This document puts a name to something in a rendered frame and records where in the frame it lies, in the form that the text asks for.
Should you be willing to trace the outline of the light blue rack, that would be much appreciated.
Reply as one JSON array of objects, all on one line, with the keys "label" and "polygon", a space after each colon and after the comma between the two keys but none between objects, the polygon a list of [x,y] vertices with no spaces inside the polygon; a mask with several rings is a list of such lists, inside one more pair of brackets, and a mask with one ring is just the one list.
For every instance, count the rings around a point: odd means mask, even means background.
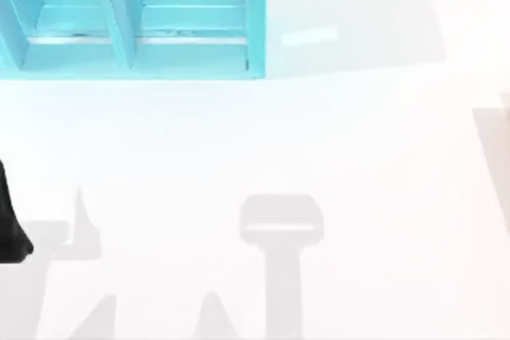
[{"label": "light blue rack", "polygon": [[0,80],[258,79],[267,0],[0,0]]}]

